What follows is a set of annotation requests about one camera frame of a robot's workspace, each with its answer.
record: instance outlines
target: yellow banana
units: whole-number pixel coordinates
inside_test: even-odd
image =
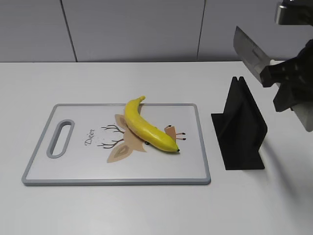
[[[139,138],[149,142],[158,149],[166,152],[179,152],[176,142],[169,135],[152,126],[140,116],[138,107],[145,98],[145,96],[141,96],[126,104],[125,121],[128,128]]]

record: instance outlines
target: white cutting board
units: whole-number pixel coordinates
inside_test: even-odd
[[[43,185],[204,185],[210,174],[194,104],[144,104],[141,115],[158,129],[171,125],[179,153],[162,152],[133,135],[125,104],[59,104],[47,121],[22,177]],[[71,124],[60,155],[51,151],[58,125]]]

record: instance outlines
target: table surface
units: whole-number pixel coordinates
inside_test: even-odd
[[[313,231],[313,133],[276,113],[241,62],[0,64],[0,234],[306,235]],[[268,125],[265,170],[226,171],[211,113],[244,76]],[[196,103],[207,186],[26,187],[21,176],[57,103]]]

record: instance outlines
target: knife blade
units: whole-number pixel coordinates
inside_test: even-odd
[[[234,35],[234,49],[249,71],[261,82],[260,73],[270,64],[270,58],[238,26]]]

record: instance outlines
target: black stand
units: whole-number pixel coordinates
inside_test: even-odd
[[[265,168],[258,151],[268,127],[243,77],[233,77],[224,112],[211,116],[226,170]]]

